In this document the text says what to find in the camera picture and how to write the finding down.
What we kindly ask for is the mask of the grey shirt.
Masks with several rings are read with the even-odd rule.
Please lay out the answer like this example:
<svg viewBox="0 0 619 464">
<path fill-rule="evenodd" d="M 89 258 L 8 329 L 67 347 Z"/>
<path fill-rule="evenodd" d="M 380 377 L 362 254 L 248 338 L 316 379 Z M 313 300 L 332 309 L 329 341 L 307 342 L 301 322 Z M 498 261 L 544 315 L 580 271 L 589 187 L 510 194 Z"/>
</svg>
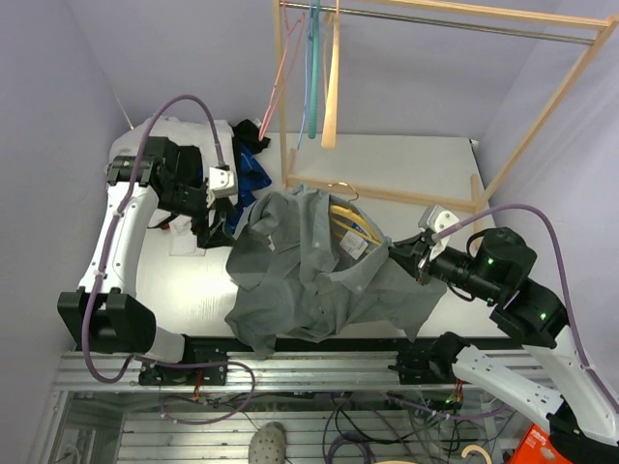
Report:
<svg viewBox="0 0 619 464">
<path fill-rule="evenodd" d="M 331 222 L 344 199 L 304 184 L 272 191 L 244 212 L 226 271 L 237 287 L 225 322 L 260 355 L 280 334 L 320 342 L 348 325 L 387 321 L 414 339 L 447 291 L 419 284 L 389 257 L 391 239 L 352 206 L 382 244 L 365 242 Z"/>
</svg>

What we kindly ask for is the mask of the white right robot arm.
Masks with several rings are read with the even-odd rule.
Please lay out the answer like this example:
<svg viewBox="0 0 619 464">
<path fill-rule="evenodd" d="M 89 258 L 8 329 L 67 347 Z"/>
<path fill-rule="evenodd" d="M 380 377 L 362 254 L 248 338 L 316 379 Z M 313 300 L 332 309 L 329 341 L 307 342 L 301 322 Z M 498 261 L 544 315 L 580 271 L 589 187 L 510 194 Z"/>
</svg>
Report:
<svg viewBox="0 0 619 464">
<path fill-rule="evenodd" d="M 389 254 L 420 284 L 441 281 L 467 302 L 485 302 L 491 321 L 541 365 L 554 387 L 493 364 L 452 332 L 432 345 L 427 374 L 440 383 L 455 376 L 494 395 L 548 433 L 573 463 L 617 462 L 618 413 L 576 357 L 567 301 L 530 278 L 537 254 L 512 229 L 488 228 L 476 236 L 481 245 L 475 255 L 448 246 L 431 257 L 435 244 L 428 231 L 392 245 Z"/>
</svg>

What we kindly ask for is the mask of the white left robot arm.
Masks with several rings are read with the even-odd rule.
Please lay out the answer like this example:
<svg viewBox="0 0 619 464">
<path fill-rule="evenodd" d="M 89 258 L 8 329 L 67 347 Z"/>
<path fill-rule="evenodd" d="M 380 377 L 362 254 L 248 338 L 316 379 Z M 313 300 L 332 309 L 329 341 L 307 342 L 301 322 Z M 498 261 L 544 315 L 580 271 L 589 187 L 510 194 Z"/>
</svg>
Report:
<svg viewBox="0 0 619 464">
<path fill-rule="evenodd" d="M 113 159 L 106 183 L 105 217 L 90 265 L 76 290 L 60 294 L 58 313 L 78 347 L 163 362 L 172 382 L 186 384 L 197 360 L 185 351 L 185 337 L 160 327 L 137 299 L 140 254 L 156 211 L 186 218 L 199 248 L 230 245 L 224 224 L 236 176 L 227 163 L 207 166 L 195 146 L 151 136 L 140 159 Z"/>
</svg>

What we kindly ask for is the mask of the yellow hanger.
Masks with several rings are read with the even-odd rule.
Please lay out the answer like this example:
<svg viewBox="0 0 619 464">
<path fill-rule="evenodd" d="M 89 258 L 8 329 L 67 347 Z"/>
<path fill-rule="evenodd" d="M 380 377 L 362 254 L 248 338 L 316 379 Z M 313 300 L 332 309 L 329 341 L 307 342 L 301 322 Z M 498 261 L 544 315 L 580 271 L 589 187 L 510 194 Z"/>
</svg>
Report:
<svg viewBox="0 0 619 464">
<path fill-rule="evenodd" d="M 331 222 L 341 229 L 351 232 L 357 235 L 365 242 L 380 246 L 382 240 L 374 228 L 356 211 L 352 208 L 353 203 L 360 198 L 359 192 L 346 182 L 329 183 L 328 188 L 342 187 L 349 189 L 354 194 L 354 197 L 347 201 L 347 206 L 331 205 L 329 207 L 329 214 Z"/>
</svg>

